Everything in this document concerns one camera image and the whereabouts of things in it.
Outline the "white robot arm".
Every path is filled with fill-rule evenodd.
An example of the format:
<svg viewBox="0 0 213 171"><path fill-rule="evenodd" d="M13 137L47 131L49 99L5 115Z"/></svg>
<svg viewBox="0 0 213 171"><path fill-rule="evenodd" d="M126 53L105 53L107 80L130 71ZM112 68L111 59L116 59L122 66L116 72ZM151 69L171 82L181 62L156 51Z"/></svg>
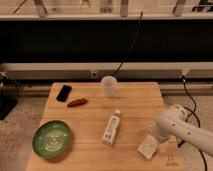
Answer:
<svg viewBox="0 0 213 171"><path fill-rule="evenodd" d="M201 129L186 122L187 111L180 105L171 105L155 119L152 135L163 143L171 135L197 147L213 157L213 132Z"/></svg>

